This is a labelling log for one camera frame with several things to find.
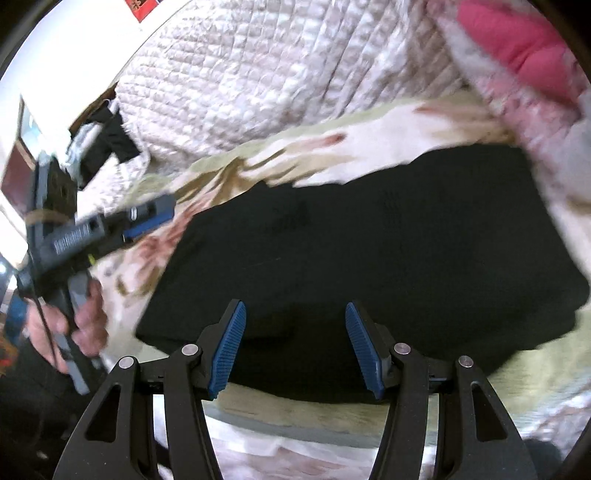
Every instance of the white wall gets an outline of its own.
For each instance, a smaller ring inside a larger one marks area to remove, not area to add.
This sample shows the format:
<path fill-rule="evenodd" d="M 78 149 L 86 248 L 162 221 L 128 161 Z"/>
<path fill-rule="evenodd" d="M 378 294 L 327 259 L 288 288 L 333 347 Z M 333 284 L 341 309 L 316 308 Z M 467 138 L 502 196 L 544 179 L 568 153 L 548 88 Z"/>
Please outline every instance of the white wall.
<path fill-rule="evenodd" d="M 0 79 L 0 180 L 17 136 L 21 95 L 45 138 L 63 155 L 72 122 L 188 1 L 163 0 L 141 24 L 125 0 L 62 0 L 43 18 Z"/>
<path fill-rule="evenodd" d="M 25 258 L 27 253 L 27 241 L 19 231 L 14 228 L 8 220 L 8 216 L 0 209 L 0 232 L 2 239 L 0 241 L 0 253 L 13 266 L 17 267 Z"/>

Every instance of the quilted white blanket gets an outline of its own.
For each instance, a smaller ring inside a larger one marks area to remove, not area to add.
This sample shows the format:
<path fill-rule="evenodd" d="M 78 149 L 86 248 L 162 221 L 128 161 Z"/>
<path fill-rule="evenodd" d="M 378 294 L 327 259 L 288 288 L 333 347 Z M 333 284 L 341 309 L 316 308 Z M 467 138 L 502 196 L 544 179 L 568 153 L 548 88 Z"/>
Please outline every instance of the quilted white blanket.
<path fill-rule="evenodd" d="M 120 78 L 152 171 L 461 84 L 425 0 L 192 0 Z"/>

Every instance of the finger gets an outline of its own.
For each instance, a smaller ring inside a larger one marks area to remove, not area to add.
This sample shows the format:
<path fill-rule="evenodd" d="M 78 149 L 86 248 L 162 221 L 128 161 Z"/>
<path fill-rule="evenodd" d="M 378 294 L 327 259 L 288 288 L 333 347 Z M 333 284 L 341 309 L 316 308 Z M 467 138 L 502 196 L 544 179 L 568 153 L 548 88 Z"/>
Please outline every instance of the finger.
<path fill-rule="evenodd" d="M 106 346 L 109 334 L 104 328 L 94 327 L 86 330 L 77 330 L 72 334 L 72 339 L 80 348 L 83 355 L 98 356 Z"/>
<path fill-rule="evenodd" d="M 86 300 L 86 303 L 76 312 L 76 324 L 80 329 L 84 329 L 85 327 L 93 325 L 99 320 L 104 320 L 106 323 L 106 317 L 101 315 L 102 313 L 102 288 L 100 283 L 94 280 L 89 285 L 89 297 Z"/>
<path fill-rule="evenodd" d="M 41 309 L 51 333 L 63 333 L 64 335 L 68 333 L 68 321 L 64 314 L 59 311 L 59 309 L 51 305 L 43 305 Z M 27 327 L 29 328 L 30 332 L 33 330 L 39 330 L 45 335 L 45 329 L 43 327 L 43 322 L 41 321 L 41 315 L 39 314 L 37 306 L 33 302 L 30 302 L 30 306 L 27 311 Z"/>
<path fill-rule="evenodd" d="M 51 349 L 49 348 L 48 345 L 47 345 L 47 348 L 45 348 L 43 351 L 39 351 L 39 353 L 50 365 L 55 367 L 55 369 L 58 370 L 59 373 L 62 373 L 62 374 L 68 373 L 68 365 L 66 364 L 66 361 L 64 360 L 64 358 L 61 356 L 61 353 L 58 350 L 55 342 L 52 342 L 52 347 L 56 353 L 57 365 L 54 364 L 54 361 L 53 361 L 54 357 L 53 357 L 53 354 L 51 353 Z"/>

